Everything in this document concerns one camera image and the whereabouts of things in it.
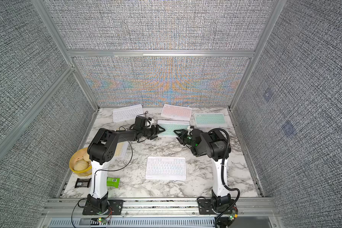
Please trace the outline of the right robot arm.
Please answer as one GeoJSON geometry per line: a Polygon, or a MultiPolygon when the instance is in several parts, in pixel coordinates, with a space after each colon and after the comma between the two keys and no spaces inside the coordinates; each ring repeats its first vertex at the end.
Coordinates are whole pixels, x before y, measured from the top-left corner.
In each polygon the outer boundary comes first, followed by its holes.
{"type": "Polygon", "coordinates": [[[208,156],[212,160],[213,187],[211,205],[221,213],[232,203],[227,186],[227,162],[231,152],[230,138],[225,129],[214,128],[208,132],[199,129],[174,130],[177,140],[187,146],[196,157],[208,156]]]}

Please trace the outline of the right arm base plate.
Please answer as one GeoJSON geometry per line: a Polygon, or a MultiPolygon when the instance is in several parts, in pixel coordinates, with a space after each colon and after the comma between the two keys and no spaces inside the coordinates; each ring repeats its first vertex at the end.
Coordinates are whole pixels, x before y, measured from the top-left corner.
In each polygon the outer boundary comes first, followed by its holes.
{"type": "Polygon", "coordinates": [[[213,203],[211,198],[199,197],[197,198],[198,209],[200,215],[217,215],[221,214],[223,211],[230,207],[230,204],[224,204],[218,206],[216,203],[213,203]]]}

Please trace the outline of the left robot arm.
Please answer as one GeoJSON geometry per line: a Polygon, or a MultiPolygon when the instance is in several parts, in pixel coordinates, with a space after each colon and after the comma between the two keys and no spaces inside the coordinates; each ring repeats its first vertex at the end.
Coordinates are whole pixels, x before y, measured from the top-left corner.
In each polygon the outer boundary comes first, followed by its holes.
{"type": "Polygon", "coordinates": [[[158,134],[166,130],[159,125],[141,127],[136,130],[107,130],[101,128],[90,143],[87,153],[92,165],[92,184],[90,193],[87,196],[85,209],[92,210],[97,214],[104,214],[108,211],[108,189],[106,185],[107,174],[110,172],[107,167],[113,159],[119,143],[138,141],[144,137],[148,140],[155,139],[158,134]]]}

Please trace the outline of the white keyboard white keys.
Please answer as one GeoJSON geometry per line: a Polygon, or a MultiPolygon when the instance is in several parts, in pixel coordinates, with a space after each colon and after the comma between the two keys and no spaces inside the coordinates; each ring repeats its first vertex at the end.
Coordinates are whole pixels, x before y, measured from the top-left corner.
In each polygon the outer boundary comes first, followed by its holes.
{"type": "Polygon", "coordinates": [[[185,157],[153,157],[147,159],[147,180],[182,181],[186,180],[185,157]]]}

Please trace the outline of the yellow key keyboard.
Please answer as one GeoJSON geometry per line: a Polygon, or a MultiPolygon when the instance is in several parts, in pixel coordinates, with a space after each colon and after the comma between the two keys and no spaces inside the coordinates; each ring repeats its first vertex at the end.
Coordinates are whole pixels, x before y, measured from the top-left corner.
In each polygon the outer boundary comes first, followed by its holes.
{"type": "Polygon", "coordinates": [[[129,142],[120,142],[117,144],[116,151],[114,154],[115,158],[124,158],[127,152],[129,142]]]}

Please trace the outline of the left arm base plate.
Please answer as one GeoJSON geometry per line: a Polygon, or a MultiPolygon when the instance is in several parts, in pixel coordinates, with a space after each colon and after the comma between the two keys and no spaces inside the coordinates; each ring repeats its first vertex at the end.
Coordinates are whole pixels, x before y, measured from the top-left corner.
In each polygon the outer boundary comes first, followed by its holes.
{"type": "Polygon", "coordinates": [[[107,200],[87,200],[83,208],[82,215],[121,215],[124,201],[121,199],[107,200]]]}

